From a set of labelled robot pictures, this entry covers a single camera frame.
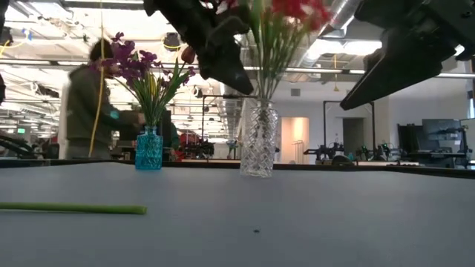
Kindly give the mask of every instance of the purple flower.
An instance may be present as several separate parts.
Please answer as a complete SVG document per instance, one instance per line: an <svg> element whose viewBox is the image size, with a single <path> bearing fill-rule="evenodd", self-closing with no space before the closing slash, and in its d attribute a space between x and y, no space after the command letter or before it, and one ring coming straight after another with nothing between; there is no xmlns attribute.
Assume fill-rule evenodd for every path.
<svg viewBox="0 0 475 267"><path fill-rule="evenodd" d="M154 67L161 67L161 68L163 68L162 62L154 62L154 63L152 63L152 65L153 65Z"/></svg>
<svg viewBox="0 0 475 267"><path fill-rule="evenodd" d="M139 54L142 56L140 61L149 67L151 67L155 63L155 60L157 60L157 55L154 53L140 50Z"/></svg>
<svg viewBox="0 0 475 267"><path fill-rule="evenodd" d="M125 41L124 42L124 47L127 48L130 51L133 51L135 49L135 42L134 41Z"/></svg>
<svg viewBox="0 0 475 267"><path fill-rule="evenodd" d="M110 67L112 66L113 64L115 64L116 62L113 60L113 59L105 59L101 62L101 65L103 67Z"/></svg>
<svg viewBox="0 0 475 267"><path fill-rule="evenodd" d="M118 41L120 41L120 38L121 38L121 37L124 37L124 33L118 32L118 33L116 33L116 36L115 36L115 37L111 38L111 40L112 40L113 42L118 42Z"/></svg>
<svg viewBox="0 0 475 267"><path fill-rule="evenodd" d="M162 81L160 82L160 85L162 86L162 88L168 88L168 86L170 85L170 82L166 81L164 78L162 78Z"/></svg>
<svg viewBox="0 0 475 267"><path fill-rule="evenodd" d="M189 67L188 67L188 72L190 73L190 77L191 77L191 76L194 76L194 75L196 74L196 73L194 72L193 66L189 66Z"/></svg>

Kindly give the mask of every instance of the crystal vase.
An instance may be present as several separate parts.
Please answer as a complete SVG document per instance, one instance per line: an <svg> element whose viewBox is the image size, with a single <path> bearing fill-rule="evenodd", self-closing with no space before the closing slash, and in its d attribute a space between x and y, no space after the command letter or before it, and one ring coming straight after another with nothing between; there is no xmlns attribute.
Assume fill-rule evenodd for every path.
<svg viewBox="0 0 475 267"><path fill-rule="evenodd" d="M145 133L137 137L135 168L160 170L162 168L163 138L157 135L157 127L145 127Z"/></svg>
<svg viewBox="0 0 475 267"><path fill-rule="evenodd" d="M246 112L240 173L245 176L271 177L275 155L278 115L272 102L259 99Z"/></svg>

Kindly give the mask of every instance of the computer monitor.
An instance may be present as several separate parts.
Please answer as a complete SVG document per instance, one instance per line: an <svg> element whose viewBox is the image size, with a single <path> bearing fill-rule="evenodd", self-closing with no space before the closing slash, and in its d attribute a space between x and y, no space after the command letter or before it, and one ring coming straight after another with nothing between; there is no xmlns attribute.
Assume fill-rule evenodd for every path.
<svg viewBox="0 0 475 267"><path fill-rule="evenodd" d="M462 127L458 119L423 119L422 127L429 140L461 140Z"/></svg>
<svg viewBox="0 0 475 267"><path fill-rule="evenodd" d="M440 149L439 141L428 139L422 126L414 126L417 139L418 151L437 151Z"/></svg>

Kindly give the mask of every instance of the hair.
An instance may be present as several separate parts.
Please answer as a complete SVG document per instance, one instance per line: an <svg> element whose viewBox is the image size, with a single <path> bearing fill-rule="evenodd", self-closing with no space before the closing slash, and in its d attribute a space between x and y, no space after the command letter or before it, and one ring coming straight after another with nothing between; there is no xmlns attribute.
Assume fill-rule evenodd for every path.
<svg viewBox="0 0 475 267"><path fill-rule="evenodd" d="M100 39L93 47L91 50L91 53L89 54L89 59L92 62L95 62L96 60L100 59L102 56L102 48L101 48L101 41ZM112 46L111 43L108 42L107 40L104 40L104 58L110 59L114 57L114 52L112 51Z"/></svg>

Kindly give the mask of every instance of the doorway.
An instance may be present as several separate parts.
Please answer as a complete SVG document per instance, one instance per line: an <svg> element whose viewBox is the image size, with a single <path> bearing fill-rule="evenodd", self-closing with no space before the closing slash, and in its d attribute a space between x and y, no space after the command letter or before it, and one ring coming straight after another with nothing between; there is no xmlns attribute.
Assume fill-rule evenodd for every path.
<svg viewBox="0 0 475 267"><path fill-rule="evenodd" d="M309 118L284 117L281 120L281 163L309 164L304 151L309 144Z"/></svg>
<svg viewBox="0 0 475 267"><path fill-rule="evenodd" d="M343 118L344 154L356 156L356 151L364 145L364 119Z"/></svg>

